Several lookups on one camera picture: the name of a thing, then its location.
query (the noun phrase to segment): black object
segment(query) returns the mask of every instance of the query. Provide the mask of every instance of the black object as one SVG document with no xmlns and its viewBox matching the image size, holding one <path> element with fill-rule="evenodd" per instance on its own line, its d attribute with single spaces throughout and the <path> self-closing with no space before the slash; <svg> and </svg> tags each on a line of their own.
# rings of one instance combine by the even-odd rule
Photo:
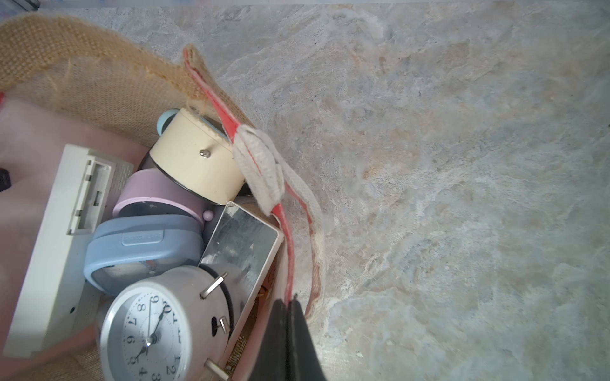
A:
<svg viewBox="0 0 610 381">
<path fill-rule="evenodd" d="M 9 172 L 0 168 L 0 192 L 9 189 L 11 186 Z"/>
<path fill-rule="evenodd" d="M 118 212 L 119 218 L 152 215 L 181 215 L 191 217 L 188 212 L 180 209 L 179 207 L 157 201 L 133 202 L 129 205 L 125 205 L 121 211 Z"/>
<path fill-rule="evenodd" d="M 167 118 L 165 120 L 165 122 L 163 123 L 163 127 L 161 127 L 161 133 L 165 132 L 165 129 L 167 128 L 167 126 L 170 125 L 171 121 L 174 120 L 174 118 L 176 117 L 178 113 L 175 113 L 174 115 L 170 116 L 169 118 Z"/>
<path fill-rule="evenodd" d="M 274 302 L 249 381 L 326 381 L 297 300 Z"/>
<path fill-rule="evenodd" d="M 216 316 L 212 317 L 212 337 L 216 336 L 218 333 L 218 320 Z"/>
<path fill-rule="evenodd" d="M 27 12 L 36 12 L 40 8 L 40 0 L 13 0 L 13 4 Z"/>
<path fill-rule="evenodd" d="M 144 157 L 142 158 L 142 161 L 140 162 L 140 165 L 138 165 L 138 169 L 136 169 L 135 171 L 137 172 L 137 171 L 141 171 L 143 169 L 148 169 L 148 168 L 157 168 L 154 161 L 151 159 L 151 150 L 150 149 L 148 150 L 146 155 L 144 155 Z"/>
<path fill-rule="evenodd" d="M 250 186 L 248 185 L 247 182 L 243 183 L 243 187 L 242 189 L 239 190 L 239 193 L 237 193 L 238 196 L 249 196 L 252 197 L 252 191 L 250 190 Z"/>
<path fill-rule="evenodd" d="M 210 243 L 210 239 L 212 238 L 212 234 L 214 234 L 214 230 L 216 229 L 216 225 L 220 220 L 220 217 L 223 215 L 224 205 L 210 205 L 209 210 L 214 212 L 214 218 L 211 221 L 206 221 L 203 224 L 203 233 L 201 236 L 203 237 L 203 243 L 206 245 Z"/>
</svg>

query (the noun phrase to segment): jute bag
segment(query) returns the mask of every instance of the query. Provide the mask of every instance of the jute bag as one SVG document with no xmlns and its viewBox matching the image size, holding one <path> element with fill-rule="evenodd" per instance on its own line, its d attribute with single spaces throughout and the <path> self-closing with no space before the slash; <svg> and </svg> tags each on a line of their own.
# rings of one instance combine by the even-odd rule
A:
<svg viewBox="0 0 610 381">
<path fill-rule="evenodd" d="M 0 92 L 147 147 L 157 140 L 157 118 L 168 109 L 190 107 L 223 124 L 234 144 L 234 158 L 256 198 L 258 205 L 253 207 L 275 218 L 286 236 L 259 292 L 248 332 L 242 332 L 235 350 L 225 353 L 221 361 L 234 380 L 246 380 L 253 367 L 273 301 L 292 298 L 295 253 L 281 204 L 285 192 L 307 212 L 313 271 L 306 317 L 316 312 L 325 271 L 320 206 L 272 140 L 254 129 L 218 87 L 193 46 L 184 48 L 184 65 L 175 65 L 76 18 L 30 13 L 0 25 Z M 101 380 L 97 348 L 60 357 L 15 379 Z"/>
</svg>

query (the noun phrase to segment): pink knob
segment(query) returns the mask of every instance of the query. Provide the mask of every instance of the pink knob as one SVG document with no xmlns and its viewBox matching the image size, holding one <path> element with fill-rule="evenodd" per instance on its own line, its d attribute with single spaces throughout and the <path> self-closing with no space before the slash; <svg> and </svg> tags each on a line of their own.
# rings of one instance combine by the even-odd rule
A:
<svg viewBox="0 0 610 381">
<path fill-rule="evenodd" d="M 206 210 L 205 212 L 203 212 L 203 220 L 205 221 L 211 221 L 214 219 L 214 212 L 211 210 Z"/>
</svg>

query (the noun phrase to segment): metal pin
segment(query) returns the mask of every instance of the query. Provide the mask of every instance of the metal pin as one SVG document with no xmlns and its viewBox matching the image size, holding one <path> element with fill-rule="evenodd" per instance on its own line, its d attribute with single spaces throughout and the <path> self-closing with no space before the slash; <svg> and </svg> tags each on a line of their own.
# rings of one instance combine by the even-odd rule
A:
<svg viewBox="0 0 610 381">
<path fill-rule="evenodd" d="M 217 277 L 216 279 L 214 279 L 212 284 L 209 285 L 204 291 L 202 291 L 201 294 L 199 294 L 199 297 L 201 299 L 207 298 L 208 295 L 211 294 L 212 291 L 214 291 L 214 289 L 216 289 L 216 287 L 218 287 L 224 281 L 224 278 L 226 278 L 227 275 L 229 275 L 229 274 L 227 272 L 224 272 L 224 274 L 222 274 L 220 277 Z"/>
<path fill-rule="evenodd" d="M 220 318 L 220 326 L 223 328 L 223 332 L 225 335 L 229 333 L 229 322 L 227 322 L 226 316 Z"/>
<path fill-rule="evenodd" d="M 212 373 L 214 373 L 219 379 L 222 381 L 232 381 L 231 376 L 229 376 L 223 368 L 219 367 L 214 361 L 209 358 L 206 360 L 204 366 Z"/>
</svg>

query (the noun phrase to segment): alarm clock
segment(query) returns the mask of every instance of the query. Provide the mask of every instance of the alarm clock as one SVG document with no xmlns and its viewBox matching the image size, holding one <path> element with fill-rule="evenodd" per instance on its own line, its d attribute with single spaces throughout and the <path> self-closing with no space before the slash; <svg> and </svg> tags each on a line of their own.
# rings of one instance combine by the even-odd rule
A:
<svg viewBox="0 0 610 381">
<path fill-rule="evenodd" d="M 222 281 L 181 266 L 125 288 L 100 331 L 105 380 L 197 380 L 229 339 Z"/>
<path fill-rule="evenodd" d="M 174 183 L 156 168 L 137 171 L 125 184 L 112 216 L 187 215 L 203 229 L 206 210 L 203 198 Z"/>
<path fill-rule="evenodd" d="M 283 240 L 277 227 L 229 202 L 198 267 L 140 280 L 114 300 L 99 341 L 104 378 L 199 381 L 205 367 L 229 379 L 224 362 Z"/>
<path fill-rule="evenodd" d="M 178 185 L 218 205 L 235 199 L 245 182 L 229 139 L 187 109 L 175 114 L 149 154 Z"/>
<path fill-rule="evenodd" d="M 201 228 L 189 216 L 115 218 L 95 230 L 83 273 L 97 289 L 117 295 L 139 280 L 197 265 L 202 253 Z"/>
</svg>

